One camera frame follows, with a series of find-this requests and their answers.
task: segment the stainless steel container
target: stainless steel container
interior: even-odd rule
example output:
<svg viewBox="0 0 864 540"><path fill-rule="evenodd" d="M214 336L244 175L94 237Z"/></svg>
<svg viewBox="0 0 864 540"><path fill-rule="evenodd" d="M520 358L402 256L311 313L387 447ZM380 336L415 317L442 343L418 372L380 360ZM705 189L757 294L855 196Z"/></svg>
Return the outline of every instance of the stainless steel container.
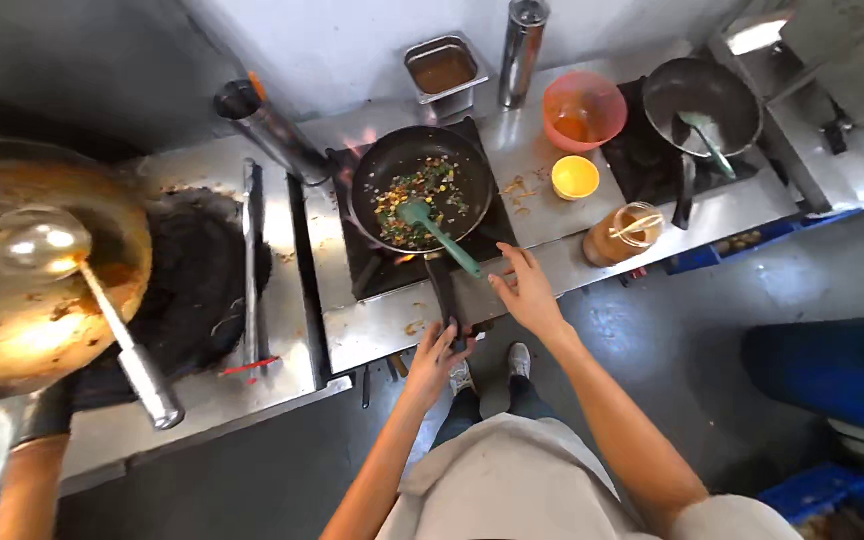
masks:
<svg viewBox="0 0 864 540"><path fill-rule="evenodd" d="M474 87L489 80L484 66L460 31L405 51L405 68L418 103L430 106L438 118L451 117L474 104Z"/></svg>
<svg viewBox="0 0 864 540"><path fill-rule="evenodd" d="M500 106L516 109L525 101L548 19L549 6L545 0L509 2L509 28L505 32L502 74L498 80Z"/></svg>

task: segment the blue crate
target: blue crate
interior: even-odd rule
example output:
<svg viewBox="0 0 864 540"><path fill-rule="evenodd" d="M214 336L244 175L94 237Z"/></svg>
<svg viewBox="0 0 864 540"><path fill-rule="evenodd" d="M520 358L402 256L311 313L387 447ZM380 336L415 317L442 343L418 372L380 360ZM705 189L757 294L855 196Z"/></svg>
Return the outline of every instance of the blue crate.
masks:
<svg viewBox="0 0 864 540"><path fill-rule="evenodd" d="M763 491L758 499L792 525L840 506L855 510L864 520L864 474L825 463Z"/></svg>
<svg viewBox="0 0 864 540"><path fill-rule="evenodd" d="M857 209L816 219L797 217L773 221L772 223L766 223L765 225L745 231L745 233L758 231L762 234L762 240L750 248L719 254L718 251L715 251L713 244L705 244L704 246L672 255L663 260L661 264L665 269L665 273L669 276L682 274L690 270L698 270L699 268L706 268L707 266L715 266L729 260L734 261L741 255L759 251L763 247L774 244L797 231L828 225L860 212L862 210Z"/></svg>

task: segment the stir-fried vegetables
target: stir-fried vegetables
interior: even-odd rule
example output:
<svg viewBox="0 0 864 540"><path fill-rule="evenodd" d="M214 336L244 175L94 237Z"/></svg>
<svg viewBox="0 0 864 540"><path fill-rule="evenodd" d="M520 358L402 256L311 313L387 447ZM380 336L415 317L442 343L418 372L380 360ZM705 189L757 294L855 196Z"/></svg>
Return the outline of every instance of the stir-fried vegetables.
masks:
<svg viewBox="0 0 864 540"><path fill-rule="evenodd" d="M449 156L426 157L421 169L411 175L396 176L391 179L388 191L374 190L371 202L377 203L375 214L381 227L380 237L396 247L428 249L438 243L435 236L422 224L414 226L405 223L396 214L396 208L407 200L424 200L430 209L429 217L437 224L446 220L440 209L444 203L455 206L459 215L469 213L469 205L463 200L463 193L456 187L455 170L459 165L449 163Z"/></svg>

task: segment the black wok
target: black wok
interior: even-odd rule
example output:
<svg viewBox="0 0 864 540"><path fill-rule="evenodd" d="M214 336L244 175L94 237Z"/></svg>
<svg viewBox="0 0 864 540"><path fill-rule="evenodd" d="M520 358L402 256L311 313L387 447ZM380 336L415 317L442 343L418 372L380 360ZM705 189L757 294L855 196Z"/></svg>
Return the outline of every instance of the black wok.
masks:
<svg viewBox="0 0 864 540"><path fill-rule="evenodd" d="M426 158L448 156L449 162L457 165L453 184L462 191L462 199L468 212L462 215L455 205L445 204L448 193L442 193L437 207L445 214L439 226L455 241L464 239L482 222L492 203L496 178L486 157L462 135L444 128L414 126L393 131L380 138L368 149L355 171L351 189L348 190L348 207L359 224L362 233L386 249L407 255L422 255L429 281L436 291L442 320L448 325L451 318L459 324L464 320L459 313L455 289L450 276L447 257L440 244L430 249L402 248L385 241L375 214L376 190L390 190L392 178L415 174ZM463 339L455 341L457 349L465 347Z"/></svg>
<svg viewBox="0 0 864 540"><path fill-rule="evenodd" d="M682 185L672 224L689 228L694 158L712 153L679 113L708 118L706 135L725 157L741 154L755 144L762 132L762 105L738 75L717 63L696 58L677 58L660 65L642 87L645 115L652 127L678 148L682 156Z"/></svg>

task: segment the hand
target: hand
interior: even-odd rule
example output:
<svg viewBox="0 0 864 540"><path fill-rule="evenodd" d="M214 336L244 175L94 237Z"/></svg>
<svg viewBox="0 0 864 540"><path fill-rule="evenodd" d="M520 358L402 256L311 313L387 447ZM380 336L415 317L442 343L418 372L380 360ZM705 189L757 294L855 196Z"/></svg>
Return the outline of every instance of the hand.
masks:
<svg viewBox="0 0 864 540"><path fill-rule="evenodd" d="M422 414L426 414L439 400L442 387L449 380L451 367L467 359L475 349L475 338L468 337L465 350L453 352L450 346L459 332L458 325L453 322L439 335L441 330L442 323L436 321L425 331L402 390L402 401L420 408ZM471 328L465 330L466 336L471 333Z"/></svg>
<svg viewBox="0 0 864 540"><path fill-rule="evenodd" d="M498 249L511 263L503 275L515 275L506 282L495 274L488 275L488 282L502 299L511 316L539 339L545 339L566 324L559 310L559 303L552 296L552 285L543 273L543 268L532 251L514 248L499 242Z"/></svg>

